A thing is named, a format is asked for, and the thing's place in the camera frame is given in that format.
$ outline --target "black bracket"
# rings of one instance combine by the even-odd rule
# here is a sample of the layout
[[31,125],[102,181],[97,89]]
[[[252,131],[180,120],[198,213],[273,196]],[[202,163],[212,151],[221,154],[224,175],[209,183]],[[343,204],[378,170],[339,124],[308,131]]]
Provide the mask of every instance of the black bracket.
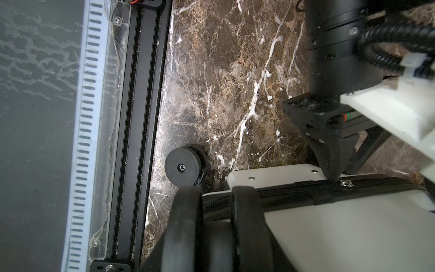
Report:
[[133,263],[119,259],[95,260],[90,265],[90,272],[132,272]]
[[[391,135],[350,106],[340,104],[338,97],[319,100],[318,97],[303,94],[284,101],[283,108],[301,131],[323,174],[330,181],[337,181],[343,171],[356,174]],[[347,114],[354,116],[348,120],[345,117]],[[355,152],[361,131],[366,131],[368,135]]]

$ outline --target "white slotted strip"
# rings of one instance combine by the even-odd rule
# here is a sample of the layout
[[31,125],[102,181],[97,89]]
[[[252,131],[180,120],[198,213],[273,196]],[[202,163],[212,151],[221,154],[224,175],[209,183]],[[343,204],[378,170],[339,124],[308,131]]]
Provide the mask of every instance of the white slotted strip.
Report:
[[110,23],[104,0],[85,0],[70,198],[61,272],[87,269],[90,220]]

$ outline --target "transparent acrylic panel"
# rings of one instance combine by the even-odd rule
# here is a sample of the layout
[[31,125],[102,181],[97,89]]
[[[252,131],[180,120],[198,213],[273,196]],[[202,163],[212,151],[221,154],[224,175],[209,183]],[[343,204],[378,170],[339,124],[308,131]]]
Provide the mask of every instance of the transparent acrylic panel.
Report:
[[5,271],[86,271],[105,257],[129,10],[0,0]]

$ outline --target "metal screw head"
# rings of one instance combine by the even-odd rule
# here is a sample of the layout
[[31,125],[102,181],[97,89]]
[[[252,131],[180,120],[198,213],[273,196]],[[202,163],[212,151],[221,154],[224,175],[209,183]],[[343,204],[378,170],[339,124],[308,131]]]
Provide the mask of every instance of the metal screw head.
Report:
[[121,19],[121,17],[116,16],[116,17],[113,19],[113,23],[116,24],[117,26],[122,25],[122,19]]
[[115,270],[115,267],[113,265],[106,266],[106,272],[114,271],[114,270]]
[[358,34],[358,31],[359,31],[358,27],[353,27],[349,30],[349,34],[351,34],[353,36],[353,35]]
[[340,180],[340,185],[345,187],[354,187],[351,180]]

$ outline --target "black cylinder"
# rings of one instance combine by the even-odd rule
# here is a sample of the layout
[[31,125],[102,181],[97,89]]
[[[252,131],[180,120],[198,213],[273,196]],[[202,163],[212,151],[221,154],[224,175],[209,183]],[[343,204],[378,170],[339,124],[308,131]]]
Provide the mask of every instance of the black cylinder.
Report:
[[207,191],[203,181],[210,172],[210,163],[200,146],[188,144],[172,150],[166,157],[164,168],[167,178],[175,186],[199,186],[203,193]]
[[369,0],[305,0],[310,94],[338,97],[379,84],[383,71],[358,56]]

